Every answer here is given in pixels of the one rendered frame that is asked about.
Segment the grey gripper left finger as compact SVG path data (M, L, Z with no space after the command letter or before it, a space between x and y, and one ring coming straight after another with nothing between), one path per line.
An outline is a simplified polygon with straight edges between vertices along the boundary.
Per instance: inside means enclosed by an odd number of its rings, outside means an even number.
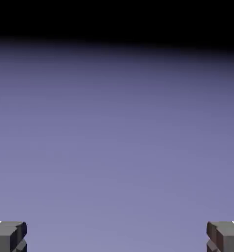
M0 252L27 252L27 224L21 221L0 221Z

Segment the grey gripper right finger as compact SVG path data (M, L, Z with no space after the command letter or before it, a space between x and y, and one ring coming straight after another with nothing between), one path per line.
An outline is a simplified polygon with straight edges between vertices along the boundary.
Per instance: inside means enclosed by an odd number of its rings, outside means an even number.
M234 252L234 221L209 221L206 233L206 252Z

